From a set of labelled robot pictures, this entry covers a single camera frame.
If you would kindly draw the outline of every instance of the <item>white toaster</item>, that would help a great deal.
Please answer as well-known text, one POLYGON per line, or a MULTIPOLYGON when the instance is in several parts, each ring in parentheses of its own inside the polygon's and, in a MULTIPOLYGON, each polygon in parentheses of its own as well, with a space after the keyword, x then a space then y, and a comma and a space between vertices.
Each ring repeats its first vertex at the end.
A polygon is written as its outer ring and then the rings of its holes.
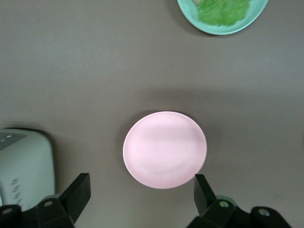
POLYGON ((36 131, 0 129, 0 206, 18 204, 25 211, 53 194, 49 140, 36 131))

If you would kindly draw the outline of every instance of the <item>gray table surface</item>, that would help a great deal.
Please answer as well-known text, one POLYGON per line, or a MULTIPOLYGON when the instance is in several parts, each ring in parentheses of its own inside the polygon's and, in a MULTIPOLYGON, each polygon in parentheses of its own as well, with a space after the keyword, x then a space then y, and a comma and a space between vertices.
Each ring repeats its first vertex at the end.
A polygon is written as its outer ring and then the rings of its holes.
POLYGON ((47 132, 57 191, 81 172, 92 198, 78 228, 184 228, 193 180, 158 190, 127 171, 122 146, 147 114, 193 118, 204 173, 245 211, 304 224, 304 2, 270 0, 241 32, 194 28, 175 0, 2 1, 0 127, 47 132))

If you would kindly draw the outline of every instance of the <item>toaster control panel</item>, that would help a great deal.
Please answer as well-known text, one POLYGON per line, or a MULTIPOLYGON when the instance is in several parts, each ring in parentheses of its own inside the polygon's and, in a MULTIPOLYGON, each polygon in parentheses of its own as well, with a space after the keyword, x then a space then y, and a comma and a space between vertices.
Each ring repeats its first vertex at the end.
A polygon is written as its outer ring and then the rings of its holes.
POLYGON ((25 134, 0 133, 0 151, 25 138, 25 134))

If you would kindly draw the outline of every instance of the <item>green bowl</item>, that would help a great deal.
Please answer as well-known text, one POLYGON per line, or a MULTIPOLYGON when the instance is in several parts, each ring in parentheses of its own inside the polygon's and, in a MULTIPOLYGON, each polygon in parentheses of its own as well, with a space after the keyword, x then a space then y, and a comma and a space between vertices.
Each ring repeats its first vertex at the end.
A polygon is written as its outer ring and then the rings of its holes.
POLYGON ((250 0, 250 6, 245 18, 231 26, 214 26, 199 21, 197 6, 193 0, 177 0, 177 2, 188 21, 199 30, 214 35, 227 35, 238 32, 250 25, 261 14, 268 0, 250 0))

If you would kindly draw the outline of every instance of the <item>leafy vegetable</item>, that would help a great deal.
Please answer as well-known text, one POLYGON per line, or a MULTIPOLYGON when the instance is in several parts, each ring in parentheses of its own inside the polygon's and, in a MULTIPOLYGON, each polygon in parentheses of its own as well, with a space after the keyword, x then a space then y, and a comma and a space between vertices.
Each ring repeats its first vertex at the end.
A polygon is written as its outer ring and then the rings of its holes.
POLYGON ((210 25, 230 26, 245 18, 250 0, 200 0, 199 20, 210 25))

